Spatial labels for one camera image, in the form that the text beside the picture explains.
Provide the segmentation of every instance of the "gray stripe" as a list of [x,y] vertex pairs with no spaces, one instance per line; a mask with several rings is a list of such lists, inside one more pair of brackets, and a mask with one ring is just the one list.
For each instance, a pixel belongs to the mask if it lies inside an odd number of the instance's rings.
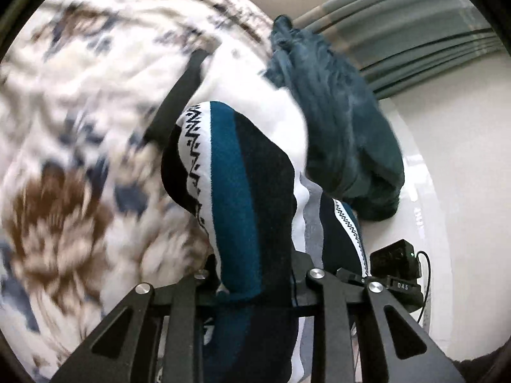
[[303,366],[303,378],[312,374],[312,352],[314,348],[314,317],[306,317],[300,341],[300,359]]
[[315,267],[323,267],[323,225],[319,219],[319,203],[323,190],[300,174],[300,182],[309,191],[309,201],[303,208],[305,220],[305,251],[311,255]]

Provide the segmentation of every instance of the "dark teal cloth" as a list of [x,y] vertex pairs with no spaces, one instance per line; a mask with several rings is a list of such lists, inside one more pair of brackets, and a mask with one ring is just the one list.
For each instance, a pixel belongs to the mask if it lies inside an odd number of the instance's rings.
[[307,175],[359,217],[394,215],[405,174],[399,144],[359,71],[318,34],[279,16],[265,76],[287,87],[307,121]]

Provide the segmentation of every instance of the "silver bolt head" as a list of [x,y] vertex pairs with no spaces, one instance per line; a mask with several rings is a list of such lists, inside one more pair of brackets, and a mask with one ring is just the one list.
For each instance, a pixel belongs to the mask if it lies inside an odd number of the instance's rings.
[[210,275],[210,273],[206,269],[199,269],[194,274],[194,278],[199,279],[200,281],[203,281],[203,280],[207,279],[209,275]]
[[149,285],[148,283],[139,283],[136,287],[135,287],[135,292],[137,294],[147,294],[149,291],[151,290],[151,285]]
[[321,279],[322,277],[324,277],[324,270],[315,267],[314,269],[311,269],[309,271],[309,275],[312,276],[314,279]]
[[383,285],[379,282],[370,282],[367,287],[369,288],[369,291],[374,292],[375,294],[379,294],[383,291]]

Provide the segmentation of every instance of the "black cable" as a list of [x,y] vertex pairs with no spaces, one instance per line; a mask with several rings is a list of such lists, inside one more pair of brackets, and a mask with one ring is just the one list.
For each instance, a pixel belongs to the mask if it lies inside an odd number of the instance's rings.
[[424,295],[424,304],[422,304],[421,314],[418,316],[417,323],[421,322],[422,314],[424,314],[424,309],[426,308],[426,301],[428,300],[428,295],[429,295],[429,285],[431,285],[431,262],[429,260],[428,254],[424,251],[417,252],[417,255],[416,255],[417,260],[418,260],[418,256],[421,254],[426,256],[426,260],[428,261],[428,285],[426,286],[426,294]]

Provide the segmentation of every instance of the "metal screw cap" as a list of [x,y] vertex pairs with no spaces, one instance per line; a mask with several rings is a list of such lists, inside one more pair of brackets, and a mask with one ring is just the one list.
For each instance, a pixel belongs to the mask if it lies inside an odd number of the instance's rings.
[[147,294],[150,290],[151,290],[151,285],[149,285],[148,283],[139,283],[135,287],[135,292],[137,294]]
[[371,282],[368,286],[369,291],[374,292],[375,294],[379,294],[383,291],[383,285],[379,282]]
[[314,279],[321,279],[324,276],[324,270],[315,267],[314,269],[311,269],[309,271],[309,275],[312,276]]

